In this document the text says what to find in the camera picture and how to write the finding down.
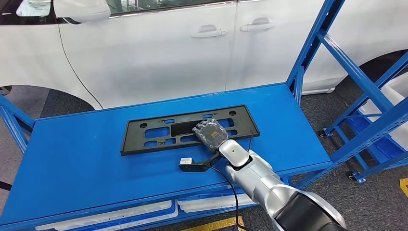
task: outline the blue tabletop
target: blue tabletop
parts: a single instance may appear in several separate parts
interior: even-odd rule
[[[46,118],[35,124],[0,224],[146,203],[225,184],[211,169],[179,169],[182,157],[210,157],[202,145],[128,156],[120,149],[128,120],[239,104],[247,105],[260,131],[251,149],[278,173],[331,164],[285,84]],[[239,143],[246,147],[248,139]],[[217,166],[223,169],[225,162]]]

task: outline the yellow floor marking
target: yellow floor marking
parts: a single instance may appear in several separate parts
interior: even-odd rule
[[[240,225],[244,226],[241,216],[238,216],[238,222],[239,222]],[[233,217],[233,218],[219,220],[219,221],[215,221],[215,222],[208,223],[208,224],[205,224],[205,225],[200,225],[200,226],[196,226],[196,227],[189,228],[189,229],[186,229],[186,230],[181,230],[181,231],[213,231],[213,230],[219,230],[219,229],[222,229],[222,228],[233,226],[235,224],[236,224],[235,217]]]
[[[401,187],[402,191],[405,193],[405,196],[408,197],[408,178],[400,179],[399,186]]]

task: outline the car window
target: car window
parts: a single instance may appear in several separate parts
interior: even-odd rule
[[[111,9],[111,14],[168,9],[222,1],[226,0],[106,0]]]
[[[0,25],[56,23],[52,0],[0,0]]]

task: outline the shelf caster wheel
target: shelf caster wheel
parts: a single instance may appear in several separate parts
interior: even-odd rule
[[[347,172],[346,175],[349,180],[357,181],[357,179],[353,175],[353,172]]]
[[[358,183],[360,183],[360,184],[362,184],[362,183],[364,183],[364,182],[366,182],[366,179],[365,178],[361,178],[361,179],[357,179],[356,178],[356,174],[359,174],[360,172],[347,172],[347,178],[349,179],[349,180],[353,180],[353,181],[357,181]]]
[[[327,135],[326,135],[326,133],[325,133],[323,130],[321,130],[321,131],[318,131],[318,136],[319,136],[319,137],[325,137],[325,136],[327,136]]]

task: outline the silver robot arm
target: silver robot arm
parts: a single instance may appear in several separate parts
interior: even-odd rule
[[[215,119],[204,121],[193,130],[207,147],[217,149],[228,160],[227,172],[265,209],[275,231],[346,230],[342,215],[329,203],[312,192],[284,184],[267,161],[228,140],[225,129]]]

